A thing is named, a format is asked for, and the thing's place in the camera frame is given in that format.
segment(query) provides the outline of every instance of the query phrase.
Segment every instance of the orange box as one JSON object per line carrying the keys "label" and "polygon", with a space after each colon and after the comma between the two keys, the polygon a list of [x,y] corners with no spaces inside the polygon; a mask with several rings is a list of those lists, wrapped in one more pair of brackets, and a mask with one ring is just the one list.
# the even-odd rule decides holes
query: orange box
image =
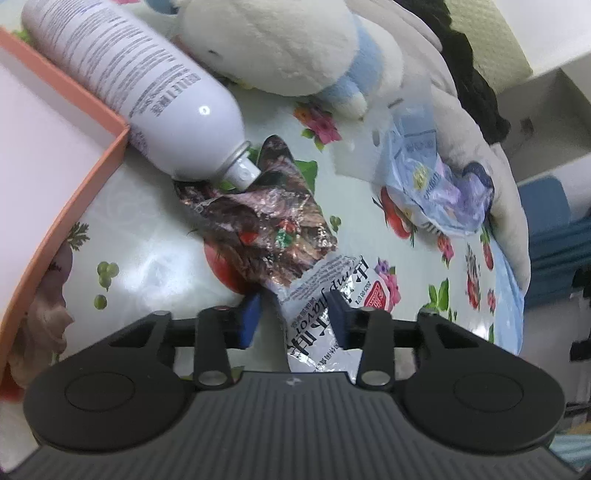
{"label": "orange box", "polygon": [[0,383],[41,278],[111,174],[129,127],[0,28]]}

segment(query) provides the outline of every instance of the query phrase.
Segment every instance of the white stuffed animal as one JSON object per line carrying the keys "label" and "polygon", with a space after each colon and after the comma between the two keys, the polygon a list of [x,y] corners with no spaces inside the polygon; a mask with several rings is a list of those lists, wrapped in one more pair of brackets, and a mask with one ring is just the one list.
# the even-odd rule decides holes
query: white stuffed animal
{"label": "white stuffed animal", "polygon": [[[170,12],[162,0],[148,4]],[[344,0],[180,0],[177,6],[183,46],[225,76],[279,95],[315,95],[353,119],[376,99],[398,98],[398,44],[352,14]]]}

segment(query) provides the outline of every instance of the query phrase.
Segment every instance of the metal screw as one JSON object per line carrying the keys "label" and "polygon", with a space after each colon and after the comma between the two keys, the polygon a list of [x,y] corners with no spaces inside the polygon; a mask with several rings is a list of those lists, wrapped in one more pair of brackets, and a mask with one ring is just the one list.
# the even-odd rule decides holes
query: metal screw
{"label": "metal screw", "polygon": [[369,370],[361,375],[361,380],[372,387],[383,387],[390,382],[390,375],[381,370]]}
{"label": "metal screw", "polygon": [[223,385],[228,377],[224,372],[220,372],[219,370],[207,370],[199,375],[199,383],[203,385],[207,385],[208,387],[219,387]]}

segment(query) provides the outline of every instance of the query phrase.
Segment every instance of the ribbed black surface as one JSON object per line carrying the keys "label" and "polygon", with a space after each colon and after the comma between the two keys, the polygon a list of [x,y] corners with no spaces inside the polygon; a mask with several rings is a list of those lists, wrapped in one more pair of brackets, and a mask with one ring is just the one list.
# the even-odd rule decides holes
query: ribbed black surface
{"label": "ribbed black surface", "polygon": [[343,373],[244,373],[198,395],[158,439],[110,455],[42,447],[17,480],[567,480],[577,474],[546,449],[478,457],[415,430],[391,397]]}

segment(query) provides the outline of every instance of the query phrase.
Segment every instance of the red label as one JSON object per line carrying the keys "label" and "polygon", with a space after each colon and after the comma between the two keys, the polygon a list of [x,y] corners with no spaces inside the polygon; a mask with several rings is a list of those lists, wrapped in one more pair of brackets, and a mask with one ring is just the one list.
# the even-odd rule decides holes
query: red label
{"label": "red label", "polygon": [[371,287],[367,298],[363,304],[364,307],[373,307],[374,309],[383,310],[386,308],[386,294],[384,292],[384,288],[379,281],[374,283],[374,286]]}

